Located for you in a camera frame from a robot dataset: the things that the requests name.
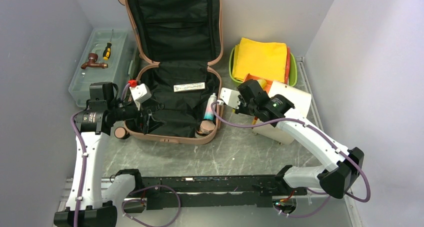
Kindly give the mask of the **red printed package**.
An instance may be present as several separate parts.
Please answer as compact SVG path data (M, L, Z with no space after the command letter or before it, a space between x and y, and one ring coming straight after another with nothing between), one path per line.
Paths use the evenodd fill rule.
M290 47L286 47L286 64L285 64L285 75L284 75L284 83L287 85L289 83L289 75L290 75L290 67L291 67L291 52Z

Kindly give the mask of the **yellow cloth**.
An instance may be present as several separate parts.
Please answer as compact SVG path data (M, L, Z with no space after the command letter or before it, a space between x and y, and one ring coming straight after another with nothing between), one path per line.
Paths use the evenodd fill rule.
M241 38L234 47L231 76L242 81L250 74L271 81L286 81L289 49L282 42L259 42Z

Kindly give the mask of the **pink blue spray bottle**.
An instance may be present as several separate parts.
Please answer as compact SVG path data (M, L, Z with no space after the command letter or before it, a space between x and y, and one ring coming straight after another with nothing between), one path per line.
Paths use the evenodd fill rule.
M212 104L214 102L216 102L217 99L218 98L217 98L216 93L212 93L211 96L208 98L206 108L205 108L205 112L204 112L204 115L203 115L204 121L213 121L214 120L214 118L215 118L215 115L214 115L215 107L212 106Z

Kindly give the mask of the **cream appliance with orange rim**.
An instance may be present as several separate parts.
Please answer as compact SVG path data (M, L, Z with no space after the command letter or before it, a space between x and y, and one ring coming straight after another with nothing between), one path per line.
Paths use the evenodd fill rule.
M248 101L259 95L265 95L263 104L264 113L255 117L255 125L285 118L289 109L293 108L300 112L301 117L306 117L310 110L312 95L305 91L291 87L276 80L266 80L267 86L262 89L257 82L259 78L248 77L237 87L240 95Z

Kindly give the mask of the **green plastic tray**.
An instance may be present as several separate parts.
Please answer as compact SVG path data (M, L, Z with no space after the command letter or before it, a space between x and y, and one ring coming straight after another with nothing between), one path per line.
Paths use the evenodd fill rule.
M228 73L232 81L238 86L242 83L242 80L237 79L233 77L233 67L236 63L236 52L239 49L239 45L237 44L230 52L229 62L228 62ZM297 62L295 56L291 54L291 60L290 60L290 72L289 72L289 82L288 85L290 87L294 87L297 84L298 80L298 69L297 69Z

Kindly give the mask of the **white cosmetic box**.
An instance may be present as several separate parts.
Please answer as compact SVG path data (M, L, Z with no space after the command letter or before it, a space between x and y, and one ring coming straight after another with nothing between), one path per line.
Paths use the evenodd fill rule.
M173 91L175 93L179 93L179 92L204 90L205 88L206 88L205 82L186 83L186 84L176 84L176 85L174 85Z

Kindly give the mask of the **pink hard-shell suitcase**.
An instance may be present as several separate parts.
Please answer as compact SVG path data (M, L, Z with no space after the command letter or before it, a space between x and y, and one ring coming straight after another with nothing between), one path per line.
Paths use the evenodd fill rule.
M149 134L135 120L124 122L127 136L140 140L204 145L220 122L198 136L208 98L218 95L222 78L213 68L223 56L221 0L118 0L125 6L139 51L147 62L136 81L163 105L153 117L166 124ZM174 92L173 86L205 82L205 89Z

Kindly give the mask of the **green yellow bottle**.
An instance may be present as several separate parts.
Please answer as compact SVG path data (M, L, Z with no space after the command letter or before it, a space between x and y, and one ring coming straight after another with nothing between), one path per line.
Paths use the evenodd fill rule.
M265 80L265 79L257 79L256 80L258 83L259 83L259 85L260 85L260 87L264 90L265 88L266 88L266 86L267 86L267 81Z

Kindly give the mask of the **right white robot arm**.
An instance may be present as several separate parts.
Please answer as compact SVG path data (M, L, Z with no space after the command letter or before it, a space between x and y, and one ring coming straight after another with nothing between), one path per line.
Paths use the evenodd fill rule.
M235 112L258 118L279 129L305 147L321 163L316 167L285 166L275 181L276 190L289 194L294 188L317 188L342 199L363 175L365 154L330 138L303 117L295 104L282 94L270 97L257 80L249 79L237 87L239 105Z

